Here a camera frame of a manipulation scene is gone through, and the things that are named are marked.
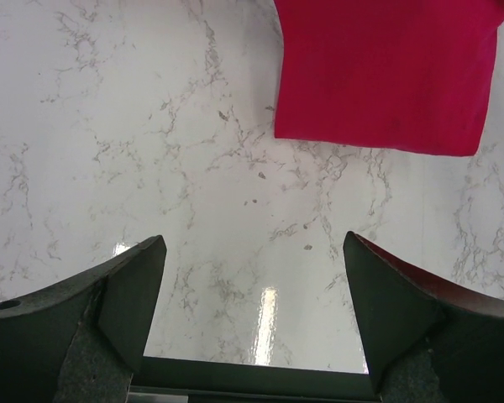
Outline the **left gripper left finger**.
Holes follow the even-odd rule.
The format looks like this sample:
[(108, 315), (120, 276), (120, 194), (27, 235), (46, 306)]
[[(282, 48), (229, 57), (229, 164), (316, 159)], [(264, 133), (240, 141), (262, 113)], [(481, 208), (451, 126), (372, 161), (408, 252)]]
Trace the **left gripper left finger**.
[(160, 236), (0, 302), (0, 402), (125, 402), (160, 292)]

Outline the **red t-shirt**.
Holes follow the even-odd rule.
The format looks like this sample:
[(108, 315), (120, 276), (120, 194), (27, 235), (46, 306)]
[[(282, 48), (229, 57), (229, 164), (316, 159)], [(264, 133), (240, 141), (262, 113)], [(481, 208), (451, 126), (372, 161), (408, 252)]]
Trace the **red t-shirt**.
[(504, 1), (279, 1), (278, 139), (476, 153)]

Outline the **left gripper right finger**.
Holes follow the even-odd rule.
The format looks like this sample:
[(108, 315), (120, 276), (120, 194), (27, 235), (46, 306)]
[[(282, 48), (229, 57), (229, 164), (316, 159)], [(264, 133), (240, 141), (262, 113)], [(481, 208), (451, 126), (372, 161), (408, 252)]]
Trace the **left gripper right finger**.
[(504, 402), (504, 300), (344, 239), (354, 314), (384, 402)]

